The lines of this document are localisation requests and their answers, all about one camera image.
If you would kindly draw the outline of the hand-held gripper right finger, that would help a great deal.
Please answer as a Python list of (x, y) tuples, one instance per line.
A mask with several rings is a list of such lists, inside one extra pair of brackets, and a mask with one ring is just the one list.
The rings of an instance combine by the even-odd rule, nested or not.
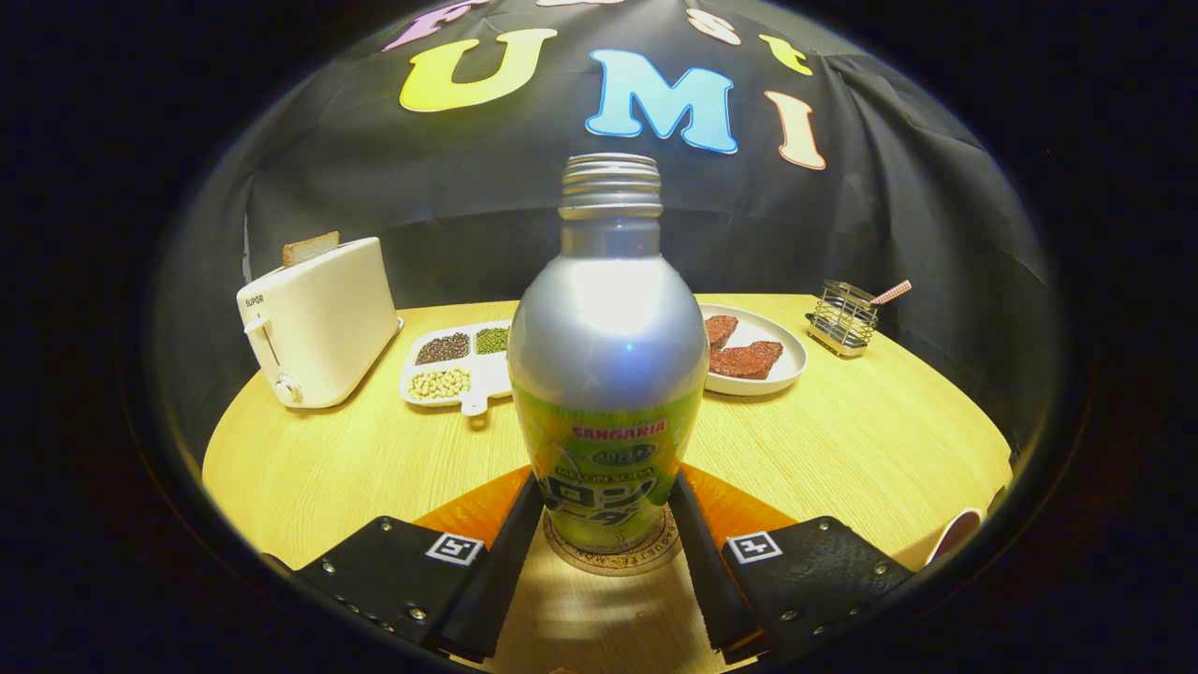
[(727, 663), (813, 652), (912, 576), (842, 521), (795, 520), (707, 470), (679, 470), (670, 509), (710, 648)]

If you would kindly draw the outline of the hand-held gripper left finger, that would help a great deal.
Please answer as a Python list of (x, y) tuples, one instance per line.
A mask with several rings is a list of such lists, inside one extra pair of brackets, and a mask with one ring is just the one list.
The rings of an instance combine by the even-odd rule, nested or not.
[(406, 521), (379, 516), (297, 567), (300, 585), (403, 643), (495, 656), (543, 502), (519, 468)]

